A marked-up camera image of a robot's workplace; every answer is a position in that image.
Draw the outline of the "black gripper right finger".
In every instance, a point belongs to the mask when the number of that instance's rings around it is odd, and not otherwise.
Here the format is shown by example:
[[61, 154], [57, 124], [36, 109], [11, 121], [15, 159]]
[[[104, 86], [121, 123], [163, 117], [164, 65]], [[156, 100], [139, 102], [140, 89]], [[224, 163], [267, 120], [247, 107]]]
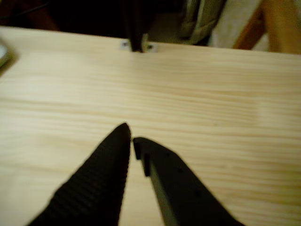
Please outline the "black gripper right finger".
[[135, 155], [152, 182], [166, 226], [240, 226], [172, 150], [144, 137], [133, 139]]

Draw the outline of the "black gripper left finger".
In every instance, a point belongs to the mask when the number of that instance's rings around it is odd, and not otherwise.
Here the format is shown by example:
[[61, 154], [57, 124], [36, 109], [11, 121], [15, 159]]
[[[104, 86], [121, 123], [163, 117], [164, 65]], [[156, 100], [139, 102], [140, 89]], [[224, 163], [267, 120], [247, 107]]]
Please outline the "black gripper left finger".
[[125, 190], [131, 132], [118, 125], [52, 196], [31, 226], [116, 226]]

